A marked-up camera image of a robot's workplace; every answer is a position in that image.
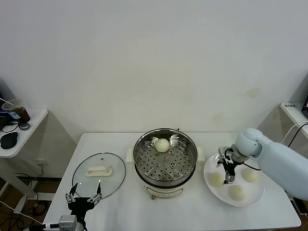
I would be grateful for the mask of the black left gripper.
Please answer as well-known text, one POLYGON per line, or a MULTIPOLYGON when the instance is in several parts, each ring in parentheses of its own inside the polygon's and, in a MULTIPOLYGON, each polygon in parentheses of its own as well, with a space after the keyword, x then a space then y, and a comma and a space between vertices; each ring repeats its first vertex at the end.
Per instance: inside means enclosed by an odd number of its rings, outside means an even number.
POLYGON ((71 211, 70 215, 77 217, 85 217, 86 213, 94 208, 94 203, 99 203, 102 198, 101 184, 98 184, 96 194, 89 197, 77 197, 74 198, 78 183, 74 184, 69 193, 65 194, 65 199, 68 203, 68 209, 71 211))

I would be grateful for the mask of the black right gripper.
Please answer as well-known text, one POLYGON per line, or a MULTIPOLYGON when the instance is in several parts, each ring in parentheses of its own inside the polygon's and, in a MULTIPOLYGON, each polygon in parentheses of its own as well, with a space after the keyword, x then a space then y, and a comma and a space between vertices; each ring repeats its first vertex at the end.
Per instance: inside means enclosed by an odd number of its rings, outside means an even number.
POLYGON ((237 162, 234 162, 231 155, 224 154, 223 161, 220 159, 217 161, 217 168, 223 164, 225 170, 225 180, 224 184, 232 184, 235 181, 235 168, 237 166, 237 162))

